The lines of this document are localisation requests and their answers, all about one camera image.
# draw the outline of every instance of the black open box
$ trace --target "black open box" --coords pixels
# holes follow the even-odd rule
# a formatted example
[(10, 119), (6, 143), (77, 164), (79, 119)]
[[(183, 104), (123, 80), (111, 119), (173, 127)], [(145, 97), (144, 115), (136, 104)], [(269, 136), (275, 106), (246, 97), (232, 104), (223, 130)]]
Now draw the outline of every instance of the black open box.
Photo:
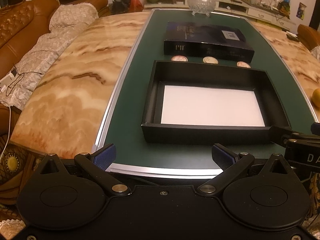
[[(165, 85), (254, 91), (265, 127), (161, 124)], [(271, 125), (291, 128), (267, 72), (203, 63), (154, 62), (141, 124), (147, 142), (193, 145), (263, 144), (270, 142), (268, 129)]]

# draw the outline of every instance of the red plastic bag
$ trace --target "red plastic bag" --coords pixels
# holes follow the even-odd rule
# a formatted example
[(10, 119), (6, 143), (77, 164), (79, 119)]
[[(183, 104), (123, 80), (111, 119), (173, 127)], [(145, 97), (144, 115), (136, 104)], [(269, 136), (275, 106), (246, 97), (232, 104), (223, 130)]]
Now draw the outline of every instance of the red plastic bag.
[(142, 12), (143, 6), (139, 0), (131, 0), (129, 12)]

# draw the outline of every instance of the white cable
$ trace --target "white cable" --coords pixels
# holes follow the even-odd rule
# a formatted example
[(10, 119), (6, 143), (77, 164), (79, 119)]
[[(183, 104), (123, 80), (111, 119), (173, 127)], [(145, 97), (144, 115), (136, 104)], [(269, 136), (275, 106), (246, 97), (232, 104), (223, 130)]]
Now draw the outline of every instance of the white cable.
[(8, 139), (7, 139), (7, 142), (5, 143), (5, 146), (3, 148), (3, 151), (0, 155), (0, 162), (1, 162), (1, 159), (2, 159), (2, 156), (3, 156), (3, 153), (8, 145), (8, 142), (9, 142), (9, 137), (10, 137), (10, 124), (11, 124), (11, 106), (9, 106), (9, 131), (8, 131)]

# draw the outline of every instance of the tufted sofa back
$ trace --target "tufted sofa back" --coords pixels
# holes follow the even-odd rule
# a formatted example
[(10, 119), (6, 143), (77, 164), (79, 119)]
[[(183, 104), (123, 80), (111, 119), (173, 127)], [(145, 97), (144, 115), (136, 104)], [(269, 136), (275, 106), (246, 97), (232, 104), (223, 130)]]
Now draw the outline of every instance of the tufted sofa back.
[(59, 7), (56, 0), (26, 1), (0, 17), (0, 79), (49, 33), (49, 23)]

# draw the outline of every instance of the poster on wall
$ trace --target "poster on wall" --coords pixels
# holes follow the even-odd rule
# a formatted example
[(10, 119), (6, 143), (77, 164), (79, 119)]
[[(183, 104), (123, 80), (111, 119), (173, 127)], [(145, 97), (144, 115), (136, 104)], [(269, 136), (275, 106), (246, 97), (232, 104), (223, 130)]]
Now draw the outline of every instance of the poster on wall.
[(301, 20), (303, 20), (304, 18), (305, 10), (306, 10), (306, 6), (303, 3), (300, 3), (297, 11), (297, 17), (300, 18)]

